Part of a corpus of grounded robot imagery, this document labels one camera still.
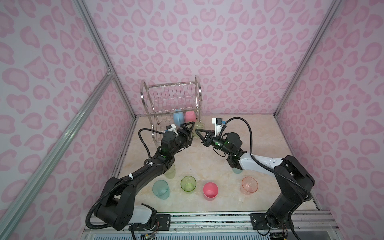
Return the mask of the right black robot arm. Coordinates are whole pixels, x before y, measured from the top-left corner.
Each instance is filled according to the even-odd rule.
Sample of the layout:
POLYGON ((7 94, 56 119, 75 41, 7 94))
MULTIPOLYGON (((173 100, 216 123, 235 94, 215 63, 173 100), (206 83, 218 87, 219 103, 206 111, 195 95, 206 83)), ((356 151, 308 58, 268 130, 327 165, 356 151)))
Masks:
POLYGON ((236 133, 227 133, 223 138, 215 131, 196 129, 197 136, 206 147, 221 151, 233 169, 252 170, 274 176, 281 193, 267 210, 264 223, 272 229, 283 225, 302 203, 312 199, 310 193, 315 180, 308 171, 290 155, 284 158, 268 158, 253 155, 241 149, 243 142, 236 133))

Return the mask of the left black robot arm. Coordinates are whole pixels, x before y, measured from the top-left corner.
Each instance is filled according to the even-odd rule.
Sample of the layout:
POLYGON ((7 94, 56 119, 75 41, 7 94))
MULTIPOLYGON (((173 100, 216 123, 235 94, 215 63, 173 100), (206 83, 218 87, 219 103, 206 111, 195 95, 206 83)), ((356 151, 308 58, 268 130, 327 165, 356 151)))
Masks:
POLYGON ((156 225, 157 211, 145 204, 137 206, 136 195, 172 167, 179 151, 191 146, 194 125, 194 122, 189 122, 181 124, 176 132, 164 132, 156 153, 146 159, 140 169, 120 179, 110 178, 86 216, 87 228, 99 230, 112 227, 120 231, 131 226, 134 230, 151 230, 156 225))

